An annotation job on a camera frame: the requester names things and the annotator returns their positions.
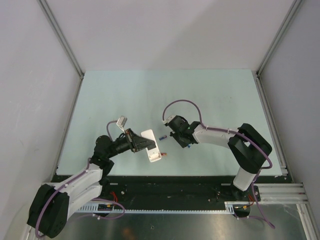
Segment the white remote control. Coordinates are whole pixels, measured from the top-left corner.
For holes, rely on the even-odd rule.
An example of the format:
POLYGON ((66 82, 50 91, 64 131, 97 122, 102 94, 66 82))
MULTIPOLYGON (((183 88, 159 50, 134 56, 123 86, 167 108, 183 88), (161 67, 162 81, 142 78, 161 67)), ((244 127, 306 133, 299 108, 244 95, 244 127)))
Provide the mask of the white remote control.
POLYGON ((149 161, 151 163, 159 161, 162 158, 162 155, 159 150, 157 140, 155 138, 155 134, 154 134, 153 130, 148 129, 148 130, 142 131, 141 137, 151 141, 150 146, 146 147, 146 153, 147 153, 149 161))

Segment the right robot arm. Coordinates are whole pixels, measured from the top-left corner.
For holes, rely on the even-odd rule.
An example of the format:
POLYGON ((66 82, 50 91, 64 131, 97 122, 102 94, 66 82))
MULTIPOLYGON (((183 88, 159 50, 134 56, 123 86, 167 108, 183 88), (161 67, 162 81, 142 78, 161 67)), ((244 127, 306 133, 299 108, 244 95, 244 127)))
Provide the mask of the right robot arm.
POLYGON ((170 136, 182 147, 193 144, 212 144, 229 149, 239 165, 236 176, 230 184, 227 195, 242 201, 249 194, 249 187, 269 162, 272 146, 255 130, 244 123, 237 129, 205 126, 200 121, 188 123, 180 115, 172 115, 163 120, 171 129, 170 136))

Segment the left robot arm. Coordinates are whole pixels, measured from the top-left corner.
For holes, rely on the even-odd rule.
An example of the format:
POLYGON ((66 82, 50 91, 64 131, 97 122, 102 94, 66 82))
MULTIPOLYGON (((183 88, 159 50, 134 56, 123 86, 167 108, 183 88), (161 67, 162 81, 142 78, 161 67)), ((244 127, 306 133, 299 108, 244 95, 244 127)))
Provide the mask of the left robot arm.
POLYGON ((159 150, 151 129, 136 134, 128 128, 115 140, 107 135, 99 136, 93 155, 88 158, 83 170, 60 183, 44 183, 37 190, 27 219, 27 225, 34 229, 35 237, 55 238, 83 205, 96 198, 107 199, 111 188, 104 181, 114 166, 111 158, 126 151, 137 153, 142 150, 148 153, 159 150))

